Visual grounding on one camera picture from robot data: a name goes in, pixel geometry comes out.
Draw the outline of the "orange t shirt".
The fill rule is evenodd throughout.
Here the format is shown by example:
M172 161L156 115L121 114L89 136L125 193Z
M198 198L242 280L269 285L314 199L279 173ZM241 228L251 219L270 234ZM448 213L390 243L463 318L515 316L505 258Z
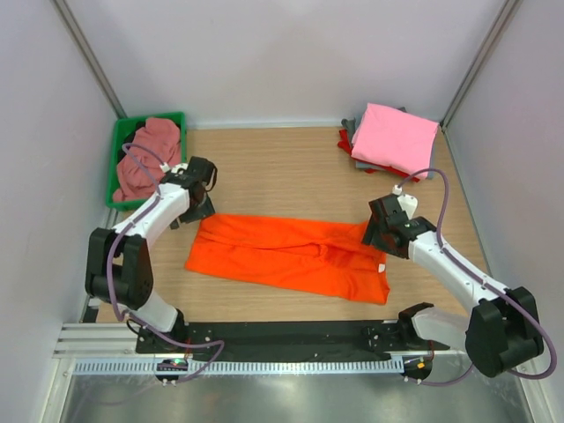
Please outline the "orange t shirt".
M234 214L201 222L184 267L217 278L384 305L386 256L364 222Z

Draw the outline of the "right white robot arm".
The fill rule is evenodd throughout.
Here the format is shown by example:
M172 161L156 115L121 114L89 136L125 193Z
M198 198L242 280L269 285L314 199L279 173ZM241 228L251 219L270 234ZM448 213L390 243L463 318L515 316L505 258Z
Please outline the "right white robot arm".
M369 204L371 216L362 242L429 271L468 312L468 318L426 306L397 326L409 349L437 341L468 355L471 364L495 377L541 355L533 294L509 288L481 272L452 249L429 220L414 216L415 197L388 194Z

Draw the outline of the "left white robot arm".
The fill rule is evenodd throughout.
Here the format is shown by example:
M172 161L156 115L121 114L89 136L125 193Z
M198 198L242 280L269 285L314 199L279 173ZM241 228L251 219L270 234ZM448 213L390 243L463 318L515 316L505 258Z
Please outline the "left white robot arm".
M165 167L156 191L133 214L89 238L85 291L110 304L119 320L131 320L156 336L167 352L188 340L183 313L164 301L154 287L150 249L174 223L192 223L215 213L209 191L217 167L201 157Z

